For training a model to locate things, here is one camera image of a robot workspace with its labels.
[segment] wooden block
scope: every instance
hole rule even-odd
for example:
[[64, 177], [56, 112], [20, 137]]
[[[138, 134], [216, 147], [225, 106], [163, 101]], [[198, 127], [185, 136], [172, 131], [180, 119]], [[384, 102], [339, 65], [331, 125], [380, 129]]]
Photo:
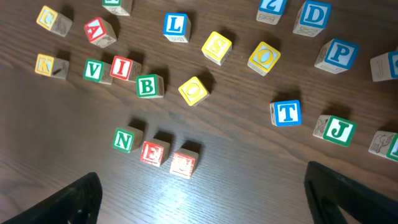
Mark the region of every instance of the wooden block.
[[109, 74], [111, 65], [99, 60], [87, 59], [83, 78], [92, 82], [112, 84], [113, 77]]
[[69, 62], [48, 55], [38, 54], [35, 72], [52, 78], [66, 79]]
[[314, 66], [333, 74], [347, 71], [353, 65], [358, 49], [355, 44], [333, 39], [322, 47]]
[[128, 58], [115, 56], [111, 67], [111, 76], [129, 82], [136, 82], [141, 73], [142, 65]]
[[313, 135], [326, 141], [348, 147], [356, 129], [356, 124], [331, 115], [318, 118]]
[[188, 43], [191, 36], [191, 21], [185, 13], [166, 13], [163, 35], [171, 42]]
[[301, 107], [299, 100], [271, 103], [272, 124], [277, 127], [301, 125]]
[[257, 21], [276, 25], [285, 10], [287, 0], [261, 0]]
[[161, 98], [164, 96], [163, 77], [156, 74], [140, 75], [136, 80], [139, 98]]
[[232, 51], [232, 42], [221, 34], [212, 32], [201, 51], [212, 62], [222, 65]]
[[265, 76], [280, 58], [280, 52], [265, 42], [260, 42], [249, 57], [248, 66], [258, 74]]
[[198, 77], [192, 77], [180, 86], [178, 90], [190, 106], [196, 106], [199, 102], [210, 96], [209, 92]]
[[170, 143], [158, 139], [145, 141], [142, 146], [140, 161], [160, 167], [170, 152]]
[[398, 51], [372, 58], [371, 70], [374, 82], [398, 78]]
[[85, 32], [90, 43], [105, 48], [117, 41], [111, 24], [100, 17], [85, 24]]
[[73, 22], [64, 15], [55, 12], [48, 6], [43, 6], [36, 23], [45, 29], [66, 37]]
[[132, 127], [116, 128], [112, 147], [125, 153], [139, 148], [144, 132]]
[[306, 1], [297, 14], [293, 33], [315, 37], [328, 24], [331, 4]]
[[130, 16], [132, 0], [102, 0], [102, 6], [117, 16]]
[[170, 173], [190, 179], [198, 162], [199, 154], [186, 149], [177, 150], [172, 159]]
[[398, 134], [388, 131], [376, 131], [369, 152], [398, 162]]

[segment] block with letter d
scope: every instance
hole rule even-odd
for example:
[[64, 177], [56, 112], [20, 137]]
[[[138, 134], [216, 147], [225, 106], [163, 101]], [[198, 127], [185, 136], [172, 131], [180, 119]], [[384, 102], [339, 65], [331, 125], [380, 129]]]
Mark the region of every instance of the block with letter d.
[[297, 14], [293, 33], [315, 37], [328, 24], [331, 4], [306, 1]]

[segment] green block face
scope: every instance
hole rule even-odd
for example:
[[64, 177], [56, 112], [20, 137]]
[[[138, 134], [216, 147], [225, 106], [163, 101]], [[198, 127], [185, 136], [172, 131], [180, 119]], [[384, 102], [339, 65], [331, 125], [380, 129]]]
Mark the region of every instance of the green block face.
[[87, 59], [83, 78], [92, 82], [100, 82], [104, 74], [104, 62]]
[[394, 138], [392, 139], [390, 149], [388, 150], [386, 156], [387, 156], [387, 158], [390, 158], [390, 159], [398, 162], [398, 141], [397, 141], [397, 139], [398, 139], [398, 134], [396, 134], [394, 136]]
[[136, 79], [137, 96], [139, 98], [152, 98], [157, 96], [157, 77], [156, 75], [140, 75]]
[[355, 128], [356, 124], [354, 122], [331, 116], [323, 138], [347, 147], [353, 138]]
[[120, 6], [122, 4], [122, 0], [102, 0], [103, 6]]
[[125, 153], [130, 153], [134, 142], [134, 134], [117, 128], [113, 137], [112, 147]]

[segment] wooden surface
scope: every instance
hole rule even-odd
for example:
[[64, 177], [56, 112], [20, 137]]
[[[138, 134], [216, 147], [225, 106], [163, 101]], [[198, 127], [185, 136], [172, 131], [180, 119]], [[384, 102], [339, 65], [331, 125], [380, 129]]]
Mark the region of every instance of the wooden surface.
[[[397, 82], [371, 81], [369, 60], [398, 45], [398, 2], [327, 0], [333, 9], [317, 37], [293, 35], [303, 0], [288, 0], [276, 26], [256, 21], [260, 0], [135, 0], [131, 17], [116, 17], [99, 0], [0, 1], [0, 222], [21, 213], [88, 172], [103, 184], [98, 223], [312, 223], [303, 187], [308, 161], [318, 161], [398, 199], [398, 163], [368, 153], [378, 129], [398, 131]], [[48, 4], [73, 20], [66, 38], [35, 23]], [[187, 12], [189, 44], [162, 35], [166, 12]], [[111, 23], [118, 41], [90, 44], [83, 24]], [[233, 42], [220, 67], [201, 47], [212, 31]], [[332, 38], [358, 44], [351, 70], [332, 75], [313, 64]], [[260, 41], [282, 56], [262, 77], [247, 66]], [[70, 61], [67, 80], [34, 73], [37, 54]], [[165, 78], [164, 99], [136, 96], [132, 83], [82, 79], [86, 59], [115, 55]], [[189, 107], [177, 88], [198, 75], [210, 97]], [[298, 99], [303, 125], [271, 125], [269, 103]], [[312, 136], [320, 114], [358, 124], [350, 147]], [[130, 124], [200, 150], [192, 179], [139, 161], [139, 151], [111, 148], [114, 130]]]

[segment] alphabet cube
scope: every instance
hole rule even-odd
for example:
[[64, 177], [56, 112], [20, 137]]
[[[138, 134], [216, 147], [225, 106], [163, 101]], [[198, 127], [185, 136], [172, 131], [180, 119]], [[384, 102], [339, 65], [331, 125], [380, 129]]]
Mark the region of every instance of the alphabet cube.
[[197, 166], [198, 157], [199, 154], [196, 152], [186, 149], [177, 150], [173, 155], [170, 173], [185, 179], [190, 179]]
[[141, 73], [142, 65], [128, 58], [115, 56], [111, 67], [111, 76], [121, 80], [136, 82], [136, 77]]
[[170, 152], [170, 143], [158, 139], [145, 141], [142, 146], [140, 161], [160, 167], [166, 161]]
[[48, 6], [43, 6], [42, 11], [40, 12], [36, 23], [38, 25], [44, 27], [45, 29], [53, 32], [54, 34], [58, 34], [62, 37], [66, 37], [70, 27], [73, 22], [68, 19], [66, 16], [55, 12]]
[[139, 98], [161, 98], [164, 96], [164, 83], [161, 76], [156, 74], [140, 75], [136, 80]]
[[132, 0], [102, 0], [102, 6], [117, 16], [130, 16]]
[[191, 22], [185, 13], [166, 13], [163, 35], [171, 42], [188, 43], [191, 36]]
[[376, 131], [369, 152], [398, 162], [398, 134], [388, 131]]
[[315, 37], [328, 24], [331, 4], [306, 1], [297, 14], [293, 33]]
[[331, 115], [321, 115], [318, 118], [313, 135], [326, 141], [348, 147], [354, 132], [356, 124]]
[[109, 74], [111, 65], [99, 60], [87, 59], [83, 78], [92, 82], [112, 84], [113, 77]]
[[132, 127], [116, 128], [112, 147], [119, 151], [130, 153], [136, 150], [142, 142], [144, 132]]
[[257, 21], [276, 25], [285, 10], [287, 0], [261, 0]]
[[85, 24], [85, 32], [90, 43], [105, 48], [117, 41], [111, 24], [100, 17]]
[[314, 66], [333, 74], [347, 71], [353, 65], [358, 49], [355, 44], [333, 39], [322, 47]]
[[212, 32], [201, 51], [208, 59], [217, 65], [222, 65], [232, 51], [232, 42], [221, 34]]
[[398, 51], [372, 58], [371, 70], [374, 82], [398, 78]]
[[278, 127], [301, 125], [301, 107], [299, 100], [271, 103], [272, 124]]
[[52, 78], [66, 79], [68, 75], [69, 62], [48, 55], [38, 54], [35, 73]]
[[280, 58], [280, 52], [265, 42], [260, 42], [249, 57], [248, 66], [258, 74], [265, 76]]
[[198, 77], [192, 77], [180, 86], [178, 90], [190, 106], [196, 106], [199, 102], [210, 96], [209, 92]]

